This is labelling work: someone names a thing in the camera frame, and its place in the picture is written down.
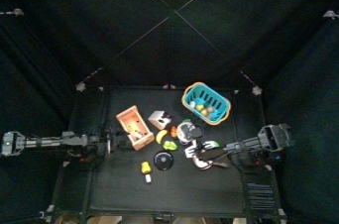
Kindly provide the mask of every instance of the black table surface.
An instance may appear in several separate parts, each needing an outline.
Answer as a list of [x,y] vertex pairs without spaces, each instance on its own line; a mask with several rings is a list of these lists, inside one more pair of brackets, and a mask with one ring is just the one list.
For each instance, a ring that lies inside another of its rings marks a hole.
[[[230,118],[218,126],[209,125],[183,106],[183,89],[110,88],[104,92],[86,91],[79,95],[71,130],[90,133],[107,120],[118,126],[116,114],[136,105],[155,135],[159,129],[147,118],[155,110],[161,110],[175,116],[175,125],[185,119],[201,124],[205,128],[205,141],[218,141],[223,146],[254,137],[265,123],[259,98],[250,90],[218,91],[233,103]],[[157,142],[139,151],[118,150],[107,155],[94,174],[90,209],[111,214],[128,211],[243,214],[245,192],[238,169],[231,166],[227,169],[213,167],[199,170],[193,160],[186,158],[187,146],[178,145],[179,149],[173,152],[174,166],[166,171],[158,170],[152,163],[154,155],[162,150],[162,145]],[[151,163],[151,183],[146,182],[140,171],[143,162]]]

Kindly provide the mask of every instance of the toy food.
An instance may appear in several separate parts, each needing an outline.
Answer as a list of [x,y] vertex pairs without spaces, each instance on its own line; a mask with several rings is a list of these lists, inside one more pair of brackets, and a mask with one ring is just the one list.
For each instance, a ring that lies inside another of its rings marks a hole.
[[205,109],[205,105],[197,105],[197,110],[202,111]]
[[207,109],[203,109],[203,110],[202,110],[202,115],[203,115],[203,116],[207,116],[207,115],[209,115]]
[[209,113],[213,113],[215,111],[215,108],[214,107],[209,107],[207,111],[209,111]]
[[167,130],[162,130],[158,134],[157,134],[157,143],[162,144],[162,140],[165,138],[165,136],[167,135]]
[[173,126],[173,128],[171,128],[171,137],[173,137],[174,139],[177,139],[177,137],[178,137],[178,134],[177,134],[177,127],[175,127],[175,126]]

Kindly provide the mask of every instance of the small object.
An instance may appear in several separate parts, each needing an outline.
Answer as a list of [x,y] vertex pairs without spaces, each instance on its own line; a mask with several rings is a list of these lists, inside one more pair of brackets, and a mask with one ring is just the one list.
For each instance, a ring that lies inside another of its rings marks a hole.
[[150,183],[152,181],[151,174],[146,175],[146,182]]
[[174,156],[167,151],[161,151],[154,156],[154,164],[159,170],[169,170],[174,165]]
[[151,165],[148,162],[142,163],[142,173],[144,173],[144,174],[151,173]]
[[197,110],[202,111],[205,109],[205,105],[197,105]]
[[177,146],[175,142],[173,142],[173,141],[166,141],[163,148],[165,148],[165,150],[170,150],[170,151],[178,150],[178,146]]
[[253,93],[254,93],[254,95],[261,95],[262,94],[262,89],[258,86],[255,86],[253,88]]
[[151,182],[151,170],[152,170],[152,168],[151,168],[151,165],[150,165],[150,163],[148,162],[143,162],[142,163],[142,173],[144,173],[146,174],[146,182],[147,183],[150,183]]
[[158,134],[157,134],[157,143],[162,144],[162,140],[165,138],[165,136],[167,135],[169,131],[167,130],[162,130]]
[[171,123],[173,117],[174,116],[171,116],[166,111],[155,111],[148,117],[148,121],[159,130],[163,130],[166,126]]
[[86,84],[83,82],[76,84],[76,90],[80,91],[80,92],[86,91]]
[[207,108],[207,112],[209,112],[209,113],[215,112],[215,108],[214,108],[213,106],[211,106],[211,107],[209,107],[209,108]]
[[203,109],[203,110],[202,110],[202,115],[203,115],[203,116],[207,116],[207,115],[209,115],[207,109]]
[[173,128],[171,128],[171,137],[173,137],[174,139],[178,138],[178,133],[177,133],[177,127],[175,127],[175,126],[173,126]]
[[190,107],[194,109],[197,107],[197,102],[195,101],[191,101],[190,102]]

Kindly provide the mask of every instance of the orange object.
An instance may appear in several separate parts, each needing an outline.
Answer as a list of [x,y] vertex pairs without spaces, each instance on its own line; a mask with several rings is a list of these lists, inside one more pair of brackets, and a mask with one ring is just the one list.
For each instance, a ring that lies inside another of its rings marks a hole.
[[173,126],[173,128],[171,128],[171,137],[173,137],[174,139],[177,139],[177,136],[178,136],[178,134],[177,134],[177,127]]

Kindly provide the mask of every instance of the plastic basket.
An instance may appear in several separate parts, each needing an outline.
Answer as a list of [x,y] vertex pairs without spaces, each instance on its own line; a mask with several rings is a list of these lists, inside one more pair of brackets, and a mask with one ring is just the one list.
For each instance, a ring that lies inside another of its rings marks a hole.
[[[182,101],[185,106],[210,125],[219,125],[230,116],[230,100],[225,96],[222,96],[214,89],[211,89],[203,82],[197,82],[187,87]],[[198,110],[198,105],[205,105],[205,109],[210,111],[213,110],[213,112],[206,112],[207,115],[203,115],[202,110]]]

